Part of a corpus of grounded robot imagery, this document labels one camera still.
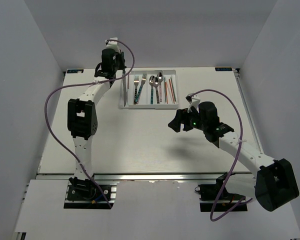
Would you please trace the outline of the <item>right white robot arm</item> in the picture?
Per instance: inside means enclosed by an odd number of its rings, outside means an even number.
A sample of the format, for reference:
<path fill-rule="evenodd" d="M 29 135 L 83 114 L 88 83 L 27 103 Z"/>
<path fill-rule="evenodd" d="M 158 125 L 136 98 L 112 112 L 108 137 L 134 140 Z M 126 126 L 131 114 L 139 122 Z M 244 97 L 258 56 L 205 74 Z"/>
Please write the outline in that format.
<path fill-rule="evenodd" d="M 224 173 L 213 187 L 202 190 L 203 198 L 218 196 L 226 200 L 233 195 L 245 196 L 272 212 L 300 195 L 292 164 L 284 158 L 277 160 L 263 154 L 241 140 L 232 127 L 220 121 L 212 102 L 202 102 L 198 108 L 178 109 L 168 127 L 176 133 L 201 130 L 210 143 L 237 158 L 252 174 L 244 177 Z"/>

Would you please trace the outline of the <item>green handled knife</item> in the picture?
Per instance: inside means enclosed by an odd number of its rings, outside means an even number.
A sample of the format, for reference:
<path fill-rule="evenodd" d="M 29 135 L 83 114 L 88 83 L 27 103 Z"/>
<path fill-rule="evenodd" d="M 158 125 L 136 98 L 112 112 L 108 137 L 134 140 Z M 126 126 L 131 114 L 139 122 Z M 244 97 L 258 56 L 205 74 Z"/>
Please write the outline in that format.
<path fill-rule="evenodd" d="M 126 75 L 126 64 L 125 64 L 125 54 L 122 51 L 122 63 L 123 63 L 123 70 L 122 70 L 122 76 Z M 126 83 L 126 77 L 122 78 L 122 87 L 123 87 L 123 106 L 125 107 L 127 104 L 127 83 Z"/>

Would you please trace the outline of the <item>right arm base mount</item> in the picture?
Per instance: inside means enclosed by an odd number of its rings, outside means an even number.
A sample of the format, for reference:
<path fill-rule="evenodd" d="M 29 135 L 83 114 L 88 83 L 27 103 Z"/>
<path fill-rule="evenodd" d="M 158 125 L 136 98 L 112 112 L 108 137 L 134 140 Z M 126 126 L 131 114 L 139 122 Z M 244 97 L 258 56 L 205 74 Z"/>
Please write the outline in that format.
<path fill-rule="evenodd" d="M 214 183 L 201 183 L 194 188 L 194 192 L 199 195 L 199 206 L 201 213 L 210 213 L 218 192 L 226 179 L 227 172 L 219 176 Z M 224 188 L 220 195 L 214 211 L 223 213 L 233 207 L 243 196 L 234 193 L 228 193 Z"/>

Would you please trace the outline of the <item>green handled spoon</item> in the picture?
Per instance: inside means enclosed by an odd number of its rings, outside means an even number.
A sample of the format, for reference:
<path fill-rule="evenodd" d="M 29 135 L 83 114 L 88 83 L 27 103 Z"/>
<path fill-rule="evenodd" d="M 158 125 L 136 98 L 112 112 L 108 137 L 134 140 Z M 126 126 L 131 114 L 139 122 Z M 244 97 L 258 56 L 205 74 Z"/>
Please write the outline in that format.
<path fill-rule="evenodd" d="M 150 84 L 150 104 L 152 105 L 154 103 L 154 79 L 155 76 L 151 75 L 149 78 L 149 84 Z"/>

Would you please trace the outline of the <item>dark handled fork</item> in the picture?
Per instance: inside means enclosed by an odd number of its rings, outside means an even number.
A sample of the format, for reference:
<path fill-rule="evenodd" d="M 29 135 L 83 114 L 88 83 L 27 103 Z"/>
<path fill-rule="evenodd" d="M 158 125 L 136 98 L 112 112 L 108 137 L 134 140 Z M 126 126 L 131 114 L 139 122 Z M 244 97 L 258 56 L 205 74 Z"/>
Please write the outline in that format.
<path fill-rule="evenodd" d="M 133 99 L 133 104 L 137 104 L 137 95 L 138 95 L 138 85 L 139 85 L 139 76 L 135 75 L 134 76 L 134 99 Z"/>

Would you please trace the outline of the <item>dark handled spoon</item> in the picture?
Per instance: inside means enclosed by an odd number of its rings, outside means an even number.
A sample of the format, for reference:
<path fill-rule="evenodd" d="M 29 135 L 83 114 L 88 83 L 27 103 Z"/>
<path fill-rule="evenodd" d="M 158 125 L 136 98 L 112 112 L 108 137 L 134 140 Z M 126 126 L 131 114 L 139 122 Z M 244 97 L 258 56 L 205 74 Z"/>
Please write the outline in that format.
<path fill-rule="evenodd" d="M 153 79 L 153 87 L 155 88 L 156 102 L 157 102 L 157 104 L 159 104 L 160 103 L 160 96 L 159 96 L 159 91 L 158 91 L 159 79 L 157 77 L 154 77 L 154 79 Z"/>

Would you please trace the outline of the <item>pink handled knife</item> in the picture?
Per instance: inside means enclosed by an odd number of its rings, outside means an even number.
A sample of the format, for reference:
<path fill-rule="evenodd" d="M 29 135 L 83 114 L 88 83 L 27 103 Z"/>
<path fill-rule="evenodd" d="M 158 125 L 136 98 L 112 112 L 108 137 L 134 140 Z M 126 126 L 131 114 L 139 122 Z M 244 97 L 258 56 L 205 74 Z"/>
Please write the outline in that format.
<path fill-rule="evenodd" d="M 127 89 L 129 89 L 130 85 L 130 75 L 127 76 Z"/>

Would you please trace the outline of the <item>green handled fork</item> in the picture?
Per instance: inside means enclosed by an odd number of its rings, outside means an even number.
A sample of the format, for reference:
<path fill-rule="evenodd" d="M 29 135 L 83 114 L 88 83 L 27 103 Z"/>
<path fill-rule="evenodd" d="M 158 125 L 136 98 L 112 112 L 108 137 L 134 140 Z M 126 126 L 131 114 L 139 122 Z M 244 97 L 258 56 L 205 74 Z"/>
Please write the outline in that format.
<path fill-rule="evenodd" d="M 143 90 L 143 86 L 144 86 L 146 80 L 147 80 L 147 74 L 144 73 L 141 77 L 141 82 L 140 82 L 140 86 L 139 86 L 139 89 L 138 89 L 138 92 L 137 92 L 136 102 L 138 101 L 138 99 L 140 99 L 140 96 L 141 96 L 141 93 L 142 93 L 142 90 Z"/>

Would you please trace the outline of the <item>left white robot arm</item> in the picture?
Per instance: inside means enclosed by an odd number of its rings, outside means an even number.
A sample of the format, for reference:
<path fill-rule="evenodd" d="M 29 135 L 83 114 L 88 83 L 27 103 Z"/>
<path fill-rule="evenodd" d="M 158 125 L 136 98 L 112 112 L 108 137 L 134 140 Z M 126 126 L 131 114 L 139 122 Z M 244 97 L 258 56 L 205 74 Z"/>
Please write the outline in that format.
<path fill-rule="evenodd" d="M 77 157 L 74 177 L 69 181 L 84 199 L 95 196 L 96 187 L 90 178 L 92 169 L 92 139 L 98 128 L 96 105 L 111 88 L 118 70 L 125 70 L 124 54 L 118 47 L 105 48 L 101 52 L 101 63 L 95 69 L 96 84 L 89 86 L 76 99 L 67 104 L 67 129 L 70 131 Z"/>

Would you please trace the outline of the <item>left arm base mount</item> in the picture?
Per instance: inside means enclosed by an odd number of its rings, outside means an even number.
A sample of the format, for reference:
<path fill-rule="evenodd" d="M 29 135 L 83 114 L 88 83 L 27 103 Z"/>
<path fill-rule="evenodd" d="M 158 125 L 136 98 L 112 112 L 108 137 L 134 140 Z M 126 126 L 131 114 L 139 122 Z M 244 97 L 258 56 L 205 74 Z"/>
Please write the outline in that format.
<path fill-rule="evenodd" d="M 65 194 L 64 209 L 110 210 L 114 205 L 113 185 L 98 188 L 91 180 L 70 177 Z"/>

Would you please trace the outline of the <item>pink handled spoon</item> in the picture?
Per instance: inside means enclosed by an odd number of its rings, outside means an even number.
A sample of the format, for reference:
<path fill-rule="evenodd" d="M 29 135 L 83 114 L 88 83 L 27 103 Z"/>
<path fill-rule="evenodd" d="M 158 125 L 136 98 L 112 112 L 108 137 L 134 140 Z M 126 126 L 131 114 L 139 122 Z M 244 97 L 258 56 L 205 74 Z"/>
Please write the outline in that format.
<path fill-rule="evenodd" d="M 158 78 L 158 93 L 159 93 L 159 102 L 162 102 L 162 82 L 164 80 L 164 76 L 162 72 L 159 72 L 157 74 L 157 78 Z"/>

